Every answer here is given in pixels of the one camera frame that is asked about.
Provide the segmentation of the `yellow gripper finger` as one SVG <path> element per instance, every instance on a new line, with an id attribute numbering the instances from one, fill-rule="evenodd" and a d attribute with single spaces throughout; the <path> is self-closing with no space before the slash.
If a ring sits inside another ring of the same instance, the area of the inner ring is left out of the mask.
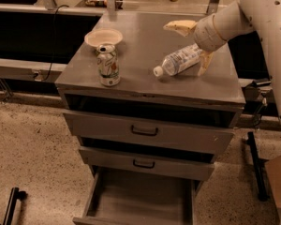
<path id="1" fill-rule="evenodd" d="M 163 26 L 164 30 L 173 31 L 183 37 L 187 37 L 194 32 L 197 22 L 191 20 L 171 21 Z"/>
<path id="2" fill-rule="evenodd" d="M 202 51 L 200 53 L 200 69 L 198 71 L 198 76 L 201 76 L 206 72 L 206 70 L 210 66 L 213 55 L 213 52 Z"/>

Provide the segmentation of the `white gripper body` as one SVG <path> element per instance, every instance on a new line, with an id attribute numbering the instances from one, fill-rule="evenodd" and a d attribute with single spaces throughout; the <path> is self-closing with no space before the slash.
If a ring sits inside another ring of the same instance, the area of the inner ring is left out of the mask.
<path id="1" fill-rule="evenodd" d="M 226 44 L 214 25 L 214 14 L 201 19 L 193 34 L 193 38 L 197 45 L 206 52 L 214 52 Z"/>

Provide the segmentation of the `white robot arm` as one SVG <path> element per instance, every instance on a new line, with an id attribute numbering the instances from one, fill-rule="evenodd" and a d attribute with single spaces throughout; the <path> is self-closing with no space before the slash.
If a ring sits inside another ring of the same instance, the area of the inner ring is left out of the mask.
<path id="1" fill-rule="evenodd" d="M 229 40 L 255 31 L 260 40 L 281 125 L 281 0 L 239 0 L 197 22 L 172 21 L 164 25 L 208 52 Z"/>

